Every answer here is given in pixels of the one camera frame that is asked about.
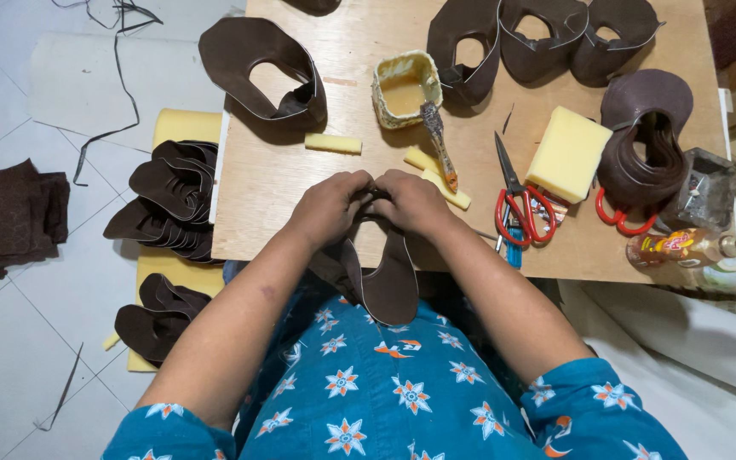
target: white cloth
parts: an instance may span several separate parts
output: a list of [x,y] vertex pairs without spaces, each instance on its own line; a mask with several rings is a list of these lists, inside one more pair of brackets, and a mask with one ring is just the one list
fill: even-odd
[[[589,298],[579,282],[558,280],[563,311],[598,356],[635,390],[689,458],[736,458],[736,391],[666,357],[652,356]],[[626,299],[628,291],[614,291]]]
[[639,344],[736,386],[736,314],[639,284],[582,288]]

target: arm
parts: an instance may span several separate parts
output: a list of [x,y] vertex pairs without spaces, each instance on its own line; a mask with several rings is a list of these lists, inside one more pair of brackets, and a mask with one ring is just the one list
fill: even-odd
[[439,251],[496,350],[524,382],[593,354],[564,315],[447,208],[436,186],[398,170],[377,178],[391,195],[370,212],[422,235]]
[[231,428],[309,260],[348,230],[371,186],[371,175],[358,171],[308,189],[288,224],[184,331],[136,407],[179,403],[207,425]]

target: red scissors handle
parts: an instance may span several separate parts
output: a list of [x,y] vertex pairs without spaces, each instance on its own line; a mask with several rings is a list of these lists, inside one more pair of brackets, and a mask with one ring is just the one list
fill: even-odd
[[[505,227],[505,223],[503,222],[503,216],[501,215],[501,208],[504,207],[505,199],[507,200],[507,203],[510,204],[510,209],[516,213],[516,218],[518,219],[518,222],[522,225],[522,228],[524,229],[523,240],[517,240],[514,237],[510,235],[510,233],[507,231],[507,228]],[[507,190],[505,188],[501,189],[501,192],[499,192],[499,200],[496,202],[496,227],[499,229],[499,233],[505,237],[505,239],[508,242],[511,242],[515,245],[519,246],[530,246],[530,242],[532,241],[532,235],[530,234],[530,231],[527,227],[524,226],[524,214],[522,214],[521,210],[516,205],[516,200],[513,199],[513,196],[507,194]]]
[[[547,217],[549,217],[549,230],[547,231],[547,235],[544,236],[538,236],[538,232],[536,231],[536,216],[531,212],[530,208],[530,194],[533,194],[539,203],[541,203],[542,206],[544,206],[544,209],[547,211]],[[549,201],[538,191],[536,188],[532,185],[526,186],[526,191],[522,194],[522,197],[524,198],[524,210],[526,210],[527,215],[527,224],[530,226],[530,233],[532,234],[532,239],[536,242],[543,243],[548,241],[550,238],[555,235],[555,211],[553,211],[553,205],[549,203]]]
[[627,222],[627,213],[619,209],[615,210],[615,214],[612,217],[609,217],[606,211],[604,211],[604,192],[605,190],[603,187],[598,190],[598,196],[595,197],[595,211],[598,212],[598,217],[600,217],[605,224],[615,225],[618,227],[619,232],[627,236],[647,233],[649,228],[652,228],[652,225],[655,224],[655,220],[658,218],[658,213],[652,213],[652,217],[650,217],[649,220],[646,221],[646,224],[640,228],[627,228],[625,225]]
[[[549,215],[549,231],[547,232],[547,235],[539,236],[536,231],[536,217],[533,215],[530,207],[531,193],[536,196],[538,202],[544,206],[544,209],[547,210],[547,214]],[[530,185],[526,186],[526,189],[521,193],[521,197],[524,204],[524,210],[527,213],[526,216],[516,205],[516,200],[513,195],[508,195],[506,189],[502,189],[501,192],[499,192],[499,200],[496,202],[496,226],[499,229],[499,233],[501,233],[508,242],[519,246],[529,246],[530,242],[533,241],[539,243],[546,242],[555,234],[555,212],[553,211],[552,204],[549,204],[549,201],[547,201],[542,194],[538,193],[535,187]],[[516,219],[522,226],[524,233],[523,240],[517,240],[512,237],[509,232],[507,232],[507,228],[502,222],[503,216],[501,215],[501,209],[504,207],[505,200],[510,204],[510,209],[516,214]]]

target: candy wrapper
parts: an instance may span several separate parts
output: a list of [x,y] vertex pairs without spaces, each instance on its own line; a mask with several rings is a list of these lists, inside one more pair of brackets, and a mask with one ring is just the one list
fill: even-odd
[[[564,218],[567,217],[567,210],[571,206],[570,202],[547,192],[547,190],[544,190],[544,188],[540,188],[539,192],[541,192],[541,194],[547,199],[547,201],[549,201],[549,204],[553,205],[553,212],[555,213],[555,225],[557,227],[561,227],[561,223],[564,221]],[[538,202],[536,198],[531,197],[530,209],[532,210],[532,212],[538,214],[539,217],[544,219],[545,222],[547,222],[547,224],[544,226],[544,231],[548,232],[549,213],[547,213],[547,210],[544,209],[544,204]]]

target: person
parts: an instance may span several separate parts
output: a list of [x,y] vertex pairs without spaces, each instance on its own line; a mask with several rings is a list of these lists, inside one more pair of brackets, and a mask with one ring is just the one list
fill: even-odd
[[[372,201],[372,190],[390,200]],[[361,208],[438,250],[528,385],[517,400],[526,417],[462,331],[426,302],[410,324],[386,328],[307,272]],[[339,172],[309,188],[183,332],[102,458],[352,456],[685,458],[558,308],[452,214],[434,184],[399,170],[375,181]]]

